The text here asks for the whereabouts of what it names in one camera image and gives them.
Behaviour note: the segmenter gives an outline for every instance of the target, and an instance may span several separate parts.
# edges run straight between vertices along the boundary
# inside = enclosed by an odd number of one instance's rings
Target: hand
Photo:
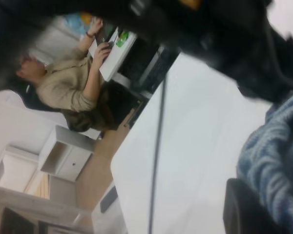
[[[96,33],[99,32],[99,30],[102,28],[103,26],[103,21],[101,18],[96,18],[94,23],[92,24],[91,28],[88,31],[89,35],[94,36]]]
[[[92,62],[93,66],[95,66],[95,68],[99,70],[103,64],[104,59],[107,58],[110,52],[111,49],[108,47],[108,43],[101,43],[94,53],[94,58]]]

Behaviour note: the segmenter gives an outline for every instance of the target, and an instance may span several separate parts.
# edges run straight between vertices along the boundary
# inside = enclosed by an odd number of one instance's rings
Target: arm
[[[108,48],[108,43],[102,43],[98,46],[94,59],[90,68],[87,84],[83,91],[83,96],[90,101],[97,102],[100,94],[100,67],[104,59],[109,55],[111,49]]]
[[[94,41],[94,36],[99,30],[102,28],[102,19],[97,18],[96,21],[93,23],[92,27],[89,29],[88,34],[91,36],[89,37],[87,34],[84,38],[79,42],[78,49],[84,53],[88,52],[90,46]]]
[[[85,35],[84,38],[79,42],[78,46],[73,49],[69,54],[65,55],[61,60],[82,60],[83,58],[85,58],[88,54],[90,46],[94,41],[94,35],[99,32],[102,26],[102,20],[100,18],[97,18],[97,20],[88,31],[90,37]]]

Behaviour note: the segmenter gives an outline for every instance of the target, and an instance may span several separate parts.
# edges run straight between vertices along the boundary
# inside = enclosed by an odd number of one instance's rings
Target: bracelet
[[[86,32],[86,36],[89,37],[89,38],[91,38],[91,39],[94,39],[95,36],[96,36],[96,33],[92,36],[92,35],[90,35],[88,32]]]

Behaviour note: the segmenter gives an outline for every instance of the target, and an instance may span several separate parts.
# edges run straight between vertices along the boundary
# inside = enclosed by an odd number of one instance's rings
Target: desk
[[[159,87],[111,163],[129,234],[147,233],[160,96]],[[226,181],[268,107],[200,61],[177,58],[168,74],[154,234],[225,233]]]
[[[117,29],[111,37],[110,41],[114,41],[117,37]],[[137,36],[130,32],[127,41],[123,44],[122,47],[118,47],[116,44],[113,46],[110,55],[107,57],[105,62],[100,68],[101,75],[105,81],[110,81],[115,73],[118,71],[122,65],[126,55],[134,44]],[[90,47],[89,52],[94,56],[94,52],[97,48],[97,42],[94,41],[93,45]]]

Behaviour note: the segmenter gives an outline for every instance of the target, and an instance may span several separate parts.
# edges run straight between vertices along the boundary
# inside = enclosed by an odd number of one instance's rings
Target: green sticker
[[[122,47],[129,37],[129,32],[122,32],[121,36],[117,39],[116,45]]]

